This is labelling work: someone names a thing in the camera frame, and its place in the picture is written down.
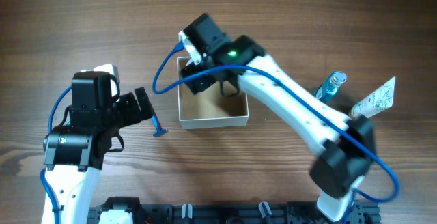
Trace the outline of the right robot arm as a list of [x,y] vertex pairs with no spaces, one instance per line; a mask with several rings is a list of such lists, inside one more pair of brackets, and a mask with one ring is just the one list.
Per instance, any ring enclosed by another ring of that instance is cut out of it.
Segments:
[[191,57],[181,75],[192,93],[231,81],[301,136],[316,155],[310,176],[320,189],[318,210],[331,221],[341,220],[376,160],[371,121],[352,120],[319,101],[248,36],[231,40],[223,33],[198,40],[180,32],[179,41]]

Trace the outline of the blue mouthwash bottle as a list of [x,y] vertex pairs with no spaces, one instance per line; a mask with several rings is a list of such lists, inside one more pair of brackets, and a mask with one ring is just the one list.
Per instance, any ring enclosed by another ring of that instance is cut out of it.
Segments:
[[337,95],[346,80],[347,75],[344,72],[334,71],[325,82],[317,88],[313,95],[320,102],[327,103]]

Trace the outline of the white lotion tube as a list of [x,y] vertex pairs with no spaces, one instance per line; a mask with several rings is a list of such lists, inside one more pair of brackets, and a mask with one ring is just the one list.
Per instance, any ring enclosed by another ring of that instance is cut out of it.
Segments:
[[356,103],[350,110],[351,118],[363,115],[370,118],[393,106],[396,77],[392,77],[384,85],[373,91],[366,98]]

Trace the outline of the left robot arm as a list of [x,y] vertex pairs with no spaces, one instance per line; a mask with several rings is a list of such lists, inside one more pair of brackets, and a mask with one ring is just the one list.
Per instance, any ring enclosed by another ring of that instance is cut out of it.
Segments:
[[86,223],[104,155],[116,151],[112,139],[121,137],[121,128],[152,117],[145,89],[121,94],[108,72],[77,72],[69,90],[72,104],[63,117],[69,124],[61,122],[43,142],[43,223]]

